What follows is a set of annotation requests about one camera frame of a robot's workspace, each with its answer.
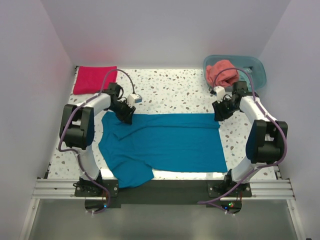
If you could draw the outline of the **blue t shirt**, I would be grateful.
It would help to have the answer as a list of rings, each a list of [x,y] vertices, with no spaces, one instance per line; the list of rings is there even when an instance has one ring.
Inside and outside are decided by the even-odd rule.
[[[225,173],[220,125],[213,113],[134,114],[132,124],[107,112],[98,144],[120,188],[154,178],[153,170]]]

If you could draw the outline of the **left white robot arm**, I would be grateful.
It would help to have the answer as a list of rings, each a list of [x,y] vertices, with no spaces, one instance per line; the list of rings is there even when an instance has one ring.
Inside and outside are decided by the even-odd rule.
[[[63,108],[59,130],[58,150],[73,152],[80,171],[77,188],[85,189],[92,196],[99,196],[105,189],[98,168],[92,143],[95,137],[95,116],[102,111],[112,111],[117,119],[131,125],[135,104],[141,96],[132,92],[123,97],[124,90],[117,83],[94,94],[79,104],[66,104]]]

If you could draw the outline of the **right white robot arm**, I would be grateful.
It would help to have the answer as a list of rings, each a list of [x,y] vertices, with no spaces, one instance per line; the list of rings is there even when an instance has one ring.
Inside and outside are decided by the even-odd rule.
[[[260,169],[283,159],[288,148],[288,124],[270,115],[259,96],[248,90],[245,81],[234,83],[231,95],[222,86],[215,86],[212,93],[216,95],[216,101],[212,103],[216,122],[227,120],[234,112],[240,111],[251,123],[244,159],[227,172],[220,185],[214,187],[215,191],[233,197]]]

